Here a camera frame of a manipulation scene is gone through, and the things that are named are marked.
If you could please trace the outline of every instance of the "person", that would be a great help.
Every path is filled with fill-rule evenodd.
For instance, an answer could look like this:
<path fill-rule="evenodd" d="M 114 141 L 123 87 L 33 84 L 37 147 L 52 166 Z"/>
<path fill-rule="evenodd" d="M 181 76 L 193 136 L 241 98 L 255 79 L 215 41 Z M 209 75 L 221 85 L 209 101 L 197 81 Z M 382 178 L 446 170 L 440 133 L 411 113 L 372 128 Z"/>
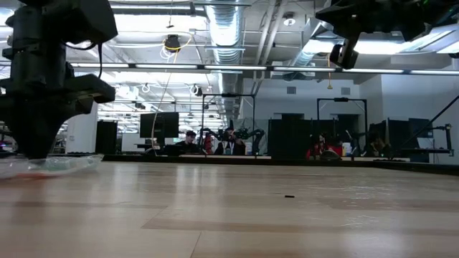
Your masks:
<path fill-rule="evenodd" d="M 185 140 L 176 143 L 176 145 L 180 145 L 182 147 L 183 152 L 185 153 L 199 153 L 199 148 L 196 144 L 194 144 L 194 139 L 196 138 L 196 133 L 189 130 L 186 132 Z"/>
<path fill-rule="evenodd" d="M 212 154 L 212 135 L 210 133 L 206 133 L 204 138 L 204 150 L 206 154 Z"/>
<path fill-rule="evenodd" d="M 218 144 L 214 154 L 244 156 L 245 144 L 241 139 L 236 138 L 235 130 L 228 128 L 224 134 L 224 140 Z"/>
<path fill-rule="evenodd" d="M 390 154 L 390 144 L 384 143 L 378 132 L 371 132 L 370 144 L 366 147 L 366 157 L 385 157 Z"/>
<path fill-rule="evenodd" d="M 322 133 L 318 137 L 315 135 L 311 135 L 311 143 L 312 145 L 310 149 L 306 152 L 306 160 L 318 160 L 320 159 L 322 153 L 325 150 L 328 150 L 328 144 L 326 142 L 324 134 Z"/>

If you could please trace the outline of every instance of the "transparent plastic bag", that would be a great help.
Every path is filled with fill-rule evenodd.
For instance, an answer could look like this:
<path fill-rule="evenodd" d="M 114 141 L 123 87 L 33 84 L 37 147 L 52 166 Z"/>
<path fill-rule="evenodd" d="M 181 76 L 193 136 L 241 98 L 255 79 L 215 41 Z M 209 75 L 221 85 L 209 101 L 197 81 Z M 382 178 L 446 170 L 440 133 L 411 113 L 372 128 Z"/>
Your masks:
<path fill-rule="evenodd" d="M 0 178 L 37 178 L 63 176 L 82 169 L 94 168 L 103 156 L 50 157 L 39 160 L 11 158 L 0 160 Z"/>

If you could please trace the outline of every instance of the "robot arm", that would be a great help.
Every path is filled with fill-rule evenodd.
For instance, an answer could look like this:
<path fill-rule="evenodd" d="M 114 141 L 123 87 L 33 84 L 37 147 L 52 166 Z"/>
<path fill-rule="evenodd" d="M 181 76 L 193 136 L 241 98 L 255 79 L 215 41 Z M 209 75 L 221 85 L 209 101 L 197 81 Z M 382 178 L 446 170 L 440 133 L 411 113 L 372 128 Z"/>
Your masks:
<path fill-rule="evenodd" d="M 60 126 L 110 102 L 115 89 L 95 75 L 75 77 L 65 42 L 99 47 L 118 32 L 108 0 L 21 0 L 6 24 L 13 28 L 10 78 L 1 80 L 0 120 L 28 158 L 46 158 Z"/>
<path fill-rule="evenodd" d="M 201 129 L 201 134 L 202 133 L 208 133 L 210 135 L 213 135 L 217 140 L 222 140 L 222 135 L 215 133 L 213 130 L 210 130 L 209 128 L 202 128 Z"/>
<path fill-rule="evenodd" d="M 256 129 L 256 130 L 253 130 L 251 133 L 249 133 L 246 128 L 243 128 L 240 131 L 236 132 L 235 135 L 237 138 L 240 138 L 243 140 L 247 140 L 248 138 L 255 136 L 255 139 L 252 144 L 252 153 L 258 154 L 260 152 L 260 148 L 259 148 L 260 141 L 265 135 L 265 131 L 262 129 Z"/>
<path fill-rule="evenodd" d="M 354 47 L 362 32 L 401 31 L 404 40 L 410 41 L 451 22 L 458 11 L 455 0 L 338 0 L 318 11 L 316 18 L 333 25 L 333 32 L 345 38 L 333 48 L 330 61 L 351 69 L 359 56 Z"/>

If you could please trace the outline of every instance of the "wooden table surface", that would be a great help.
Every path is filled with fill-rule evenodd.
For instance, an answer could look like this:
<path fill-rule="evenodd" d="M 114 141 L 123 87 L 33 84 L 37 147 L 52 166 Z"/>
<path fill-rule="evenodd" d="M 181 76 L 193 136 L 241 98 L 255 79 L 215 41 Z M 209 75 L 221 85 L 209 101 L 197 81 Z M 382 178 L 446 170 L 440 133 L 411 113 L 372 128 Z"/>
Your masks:
<path fill-rule="evenodd" d="M 459 179 L 101 163 L 0 181 L 0 257 L 459 257 Z"/>

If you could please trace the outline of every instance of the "black robotic gripper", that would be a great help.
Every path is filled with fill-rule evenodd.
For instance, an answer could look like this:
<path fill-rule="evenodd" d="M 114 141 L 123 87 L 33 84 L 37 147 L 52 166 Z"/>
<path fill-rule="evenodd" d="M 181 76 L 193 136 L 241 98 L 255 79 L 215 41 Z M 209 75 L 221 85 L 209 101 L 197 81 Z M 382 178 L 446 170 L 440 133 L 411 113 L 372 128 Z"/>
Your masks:
<path fill-rule="evenodd" d="M 102 44 L 118 32 L 107 0 L 27 1 L 6 24 L 13 28 L 10 78 L 0 80 L 0 120 L 29 159 L 46 158 L 60 126 L 110 102 L 115 90 L 95 75 L 75 77 L 65 42 Z"/>

